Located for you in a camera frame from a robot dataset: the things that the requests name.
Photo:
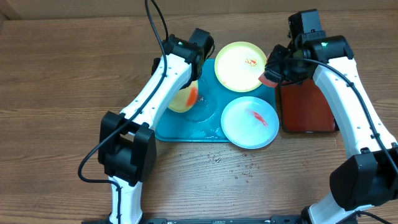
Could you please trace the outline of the red wet sponge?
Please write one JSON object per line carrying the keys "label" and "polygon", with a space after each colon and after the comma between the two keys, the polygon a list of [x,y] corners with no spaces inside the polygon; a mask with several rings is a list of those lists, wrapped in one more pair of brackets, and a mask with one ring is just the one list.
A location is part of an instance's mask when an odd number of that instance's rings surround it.
{"label": "red wet sponge", "polygon": [[258,80],[265,86],[268,86],[270,88],[275,88],[278,83],[270,81],[269,79],[266,78],[266,72],[263,72],[261,76],[258,78]]}

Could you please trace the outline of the yellow plate with ketchup spot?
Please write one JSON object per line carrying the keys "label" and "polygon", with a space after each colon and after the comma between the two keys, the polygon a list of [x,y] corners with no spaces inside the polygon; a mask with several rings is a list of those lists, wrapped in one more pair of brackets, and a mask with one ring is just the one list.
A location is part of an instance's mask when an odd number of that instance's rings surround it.
{"label": "yellow plate with ketchup spot", "polygon": [[178,91],[178,93],[169,104],[168,109],[177,113],[187,112],[197,102],[198,94],[198,81],[192,81],[188,87]]}

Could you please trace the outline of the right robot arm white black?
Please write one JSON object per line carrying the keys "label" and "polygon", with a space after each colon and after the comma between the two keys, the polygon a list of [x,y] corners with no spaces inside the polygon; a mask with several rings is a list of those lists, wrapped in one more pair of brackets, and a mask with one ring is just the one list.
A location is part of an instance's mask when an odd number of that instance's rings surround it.
{"label": "right robot arm white black", "polygon": [[269,86],[312,79],[345,144],[347,160],[330,174],[330,192],[303,209],[302,223],[354,222],[367,209],[397,199],[397,140],[379,119],[342,35],[276,45],[262,76]]}

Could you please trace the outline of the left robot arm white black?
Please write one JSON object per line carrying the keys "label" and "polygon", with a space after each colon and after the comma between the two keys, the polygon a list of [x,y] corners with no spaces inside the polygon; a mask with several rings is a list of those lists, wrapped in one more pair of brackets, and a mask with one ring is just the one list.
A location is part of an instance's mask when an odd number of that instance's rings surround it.
{"label": "left robot arm white black", "polygon": [[174,96],[199,79],[214,51],[210,34],[188,41],[170,35],[160,45],[151,78],[120,113],[107,112],[100,125],[98,162],[112,185],[113,205],[107,223],[139,223],[141,192],[156,161],[155,129]]}

